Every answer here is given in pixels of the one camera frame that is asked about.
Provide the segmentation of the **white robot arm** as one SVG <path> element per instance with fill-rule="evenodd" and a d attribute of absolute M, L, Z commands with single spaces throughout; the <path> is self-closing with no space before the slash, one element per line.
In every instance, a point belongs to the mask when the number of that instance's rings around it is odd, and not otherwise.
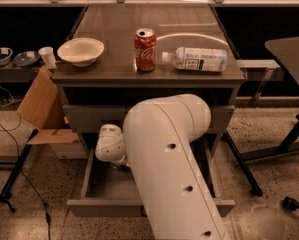
<path fill-rule="evenodd" d="M 184 94 L 142 101 L 122 127 L 101 127 L 95 156 L 130 166 L 157 239 L 230 240 L 190 147 L 210 123 L 206 102 Z"/>

